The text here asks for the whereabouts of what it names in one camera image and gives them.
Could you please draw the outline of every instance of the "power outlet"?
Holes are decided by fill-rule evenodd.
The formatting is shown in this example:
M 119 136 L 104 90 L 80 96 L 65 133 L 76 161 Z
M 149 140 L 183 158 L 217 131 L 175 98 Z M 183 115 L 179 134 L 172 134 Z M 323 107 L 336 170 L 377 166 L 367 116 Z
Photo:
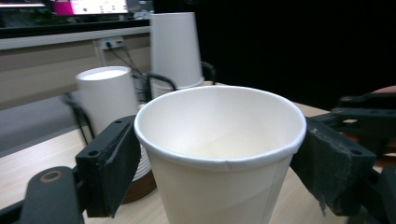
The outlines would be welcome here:
M 124 46 L 122 36 L 103 38 L 99 41 L 101 49 L 110 49 L 108 45 L 111 46 L 112 49 L 121 48 Z

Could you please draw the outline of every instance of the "wooden table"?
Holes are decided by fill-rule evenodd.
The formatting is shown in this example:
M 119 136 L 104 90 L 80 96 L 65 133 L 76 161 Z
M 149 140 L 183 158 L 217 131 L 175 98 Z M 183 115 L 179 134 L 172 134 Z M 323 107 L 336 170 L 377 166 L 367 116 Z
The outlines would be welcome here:
M 306 105 L 297 104 L 297 106 L 307 117 L 327 113 L 327 111 Z M 27 183 L 35 174 L 54 166 L 74 167 L 75 156 L 84 146 L 79 130 L 74 130 L 0 158 L 0 209 L 22 200 Z M 137 202 L 123 204 L 114 218 L 87 218 L 85 213 L 84 218 L 88 224 L 168 223 L 157 190 Z M 346 223 L 346 221 L 346 217 L 337 217 L 330 210 L 325 210 L 325 216 L 323 216 L 318 201 L 289 168 L 271 223 L 334 224 Z

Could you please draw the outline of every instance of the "brown round base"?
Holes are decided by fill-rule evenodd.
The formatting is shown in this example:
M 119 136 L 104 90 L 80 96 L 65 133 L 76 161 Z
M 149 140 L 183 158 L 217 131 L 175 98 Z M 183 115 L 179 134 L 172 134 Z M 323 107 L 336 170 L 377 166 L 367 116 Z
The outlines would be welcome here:
M 132 182 L 122 203 L 132 203 L 144 198 L 157 188 L 154 175 L 149 171 L 146 175 Z

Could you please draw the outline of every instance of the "computer screen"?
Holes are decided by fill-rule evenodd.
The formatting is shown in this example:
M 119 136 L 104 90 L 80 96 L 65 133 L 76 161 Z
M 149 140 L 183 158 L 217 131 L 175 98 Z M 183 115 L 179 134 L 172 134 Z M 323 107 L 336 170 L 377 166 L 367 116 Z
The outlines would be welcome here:
M 44 0 L 0 0 L 0 8 L 24 8 L 44 6 Z
M 126 14 L 127 0 L 51 0 L 52 11 L 58 16 Z

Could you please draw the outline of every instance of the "table surface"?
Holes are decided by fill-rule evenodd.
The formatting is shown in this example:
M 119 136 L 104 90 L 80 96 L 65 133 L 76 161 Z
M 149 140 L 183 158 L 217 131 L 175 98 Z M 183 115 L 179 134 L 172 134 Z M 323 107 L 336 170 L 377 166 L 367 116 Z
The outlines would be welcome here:
M 307 117 L 327 113 L 307 105 L 296 104 Z M 76 165 L 75 156 L 85 147 L 79 130 L 65 133 L 46 142 L 28 147 L 0 158 L 0 209 L 24 198 L 27 183 L 35 174 L 54 167 Z M 289 168 L 279 193 L 270 223 L 310 224 L 346 223 L 346 217 L 337 217 L 326 209 L 323 215 L 318 201 L 308 192 L 297 174 Z M 163 204 L 155 189 L 145 198 L 120 206 L 114 218 L 86 217 L 93 223 L 168 223 Z

